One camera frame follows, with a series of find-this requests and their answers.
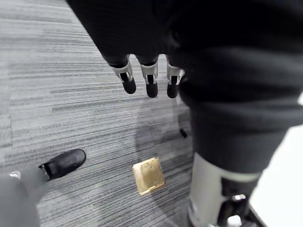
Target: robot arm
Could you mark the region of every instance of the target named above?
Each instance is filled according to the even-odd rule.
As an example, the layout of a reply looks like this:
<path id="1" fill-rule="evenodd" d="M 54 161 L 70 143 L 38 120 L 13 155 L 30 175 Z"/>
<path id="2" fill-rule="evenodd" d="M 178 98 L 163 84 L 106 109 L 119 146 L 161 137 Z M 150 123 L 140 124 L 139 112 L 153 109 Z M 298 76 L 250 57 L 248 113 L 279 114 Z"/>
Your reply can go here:
<path id="1" fill-rule="evenodd" d="M 103 55 L 165 53 L 185 71 L 180 95 L 196 152 L 190 220 L 246 219 L 262 171 L 288 128 L 303 123 L 302 3 L 67 1 Z"/>

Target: small black object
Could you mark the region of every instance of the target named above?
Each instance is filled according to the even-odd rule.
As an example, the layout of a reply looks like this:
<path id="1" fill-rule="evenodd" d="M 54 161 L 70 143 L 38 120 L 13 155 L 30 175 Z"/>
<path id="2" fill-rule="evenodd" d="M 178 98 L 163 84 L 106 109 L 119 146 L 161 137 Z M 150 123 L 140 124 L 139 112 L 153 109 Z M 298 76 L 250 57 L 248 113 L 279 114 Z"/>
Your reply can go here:
<path id="1" fill-rule="evenodd" d="M 187 133 L 184 131 L 184 129 L 180 129 L 180 133 L 184 138 L 187 137 Z"/>
<path id="2" fill-rule="evenodd" d="M 158 95 L 158 85 L 156 84 L 147 84 L 146 93 L 150 98 L 155 98 Z"/>
<path id="3" fill-rule="evenodd" d="M 154 75 L 147 75 L 149 84 L 146 85 L 146 93 L 150 98 L 155 98 L 158 95 L 158 84 L 153 83 Z"/>
<path id="4" fill-rule="evenodd" d="M 167 95 L 169 98 L 175 98 L 178 95 L 178 85 L 168 84 L 167 85 Z"/>
<path id="5" fill-rule="evenodd" d="M 133 94 L 136 91 L 136 82 L 134 78 L 131 81 L 127 81 L 123 83 L 124 90 L 129 93 Z"/>
<path id="6" fill-rule="evenodd" d="M 178 95 L 178 87 L 179 85 L 177 85 L 177 76 L 172 76 L 171 77 L 171 84 L 167 85 L 167 95 L 169 98 L 175 98 Z"/>
<path id="7" fill-rule="evenodd" d="M 52 158 L 40 165 L 39 168 L 44 168 L 49 176 L 49 180 L 54 180 L 76 170 L 85 160 L 85 152 L 81 149 L 74 149 Z"/>

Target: gold plate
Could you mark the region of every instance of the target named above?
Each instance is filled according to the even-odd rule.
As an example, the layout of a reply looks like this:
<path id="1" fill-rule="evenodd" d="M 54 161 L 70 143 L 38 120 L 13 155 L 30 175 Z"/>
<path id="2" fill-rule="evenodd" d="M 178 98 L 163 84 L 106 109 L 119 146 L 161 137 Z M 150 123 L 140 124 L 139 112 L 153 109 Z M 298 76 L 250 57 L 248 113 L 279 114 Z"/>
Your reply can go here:
<path id="1" fill-rule="evenodd" d="M 133 172 L 140 195 L 144 195 L 165 184 L 158 157 L 133 165 Z"/>

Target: gray carpet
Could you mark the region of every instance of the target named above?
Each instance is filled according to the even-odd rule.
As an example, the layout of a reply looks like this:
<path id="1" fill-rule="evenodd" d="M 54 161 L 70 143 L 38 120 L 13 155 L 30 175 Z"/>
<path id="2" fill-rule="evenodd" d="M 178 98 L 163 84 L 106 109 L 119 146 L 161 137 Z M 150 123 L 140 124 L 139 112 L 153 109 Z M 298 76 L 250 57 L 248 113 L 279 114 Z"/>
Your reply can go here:
<path id="1" fill-rule="evenodd" d="M 0 0 L 0 171 L 38 165 L 82 148 L 86 163 L 48 183 L 42 227 L 184 226 L 192 162 L 188 109 L 148 98 L 131 56 L 137 91 L 127 94 L 64 1 Z M 167 185 L 137 192 L 132 165 L 159 156 Z"/>

